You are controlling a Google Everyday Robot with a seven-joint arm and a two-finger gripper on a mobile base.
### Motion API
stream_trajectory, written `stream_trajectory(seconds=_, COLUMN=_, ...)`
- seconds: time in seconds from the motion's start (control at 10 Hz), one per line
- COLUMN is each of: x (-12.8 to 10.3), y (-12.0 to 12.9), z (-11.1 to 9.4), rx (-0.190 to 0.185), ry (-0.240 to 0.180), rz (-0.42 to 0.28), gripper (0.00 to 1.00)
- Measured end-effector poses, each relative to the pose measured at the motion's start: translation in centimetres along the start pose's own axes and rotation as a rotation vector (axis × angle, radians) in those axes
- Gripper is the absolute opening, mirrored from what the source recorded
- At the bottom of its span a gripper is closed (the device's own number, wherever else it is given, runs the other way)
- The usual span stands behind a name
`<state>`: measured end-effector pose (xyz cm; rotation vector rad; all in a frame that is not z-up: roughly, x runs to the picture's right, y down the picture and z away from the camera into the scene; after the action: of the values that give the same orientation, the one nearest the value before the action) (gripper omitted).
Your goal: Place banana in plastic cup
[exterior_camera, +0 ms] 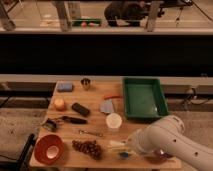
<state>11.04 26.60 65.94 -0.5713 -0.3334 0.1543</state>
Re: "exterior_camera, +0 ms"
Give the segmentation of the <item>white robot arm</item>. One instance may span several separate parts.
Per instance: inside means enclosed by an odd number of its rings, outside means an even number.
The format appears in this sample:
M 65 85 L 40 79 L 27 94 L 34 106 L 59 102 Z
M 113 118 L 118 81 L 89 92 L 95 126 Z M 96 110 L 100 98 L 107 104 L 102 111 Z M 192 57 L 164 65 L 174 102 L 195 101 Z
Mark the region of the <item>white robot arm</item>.
M 162 150 L 199 171 L 213 171 L 213 149 L 185 137 L 184 130 L 183 121 L 175 115 L 169 115 L 145 129 L 134 131 L 126 139 L 126 145 L 139 155 Z

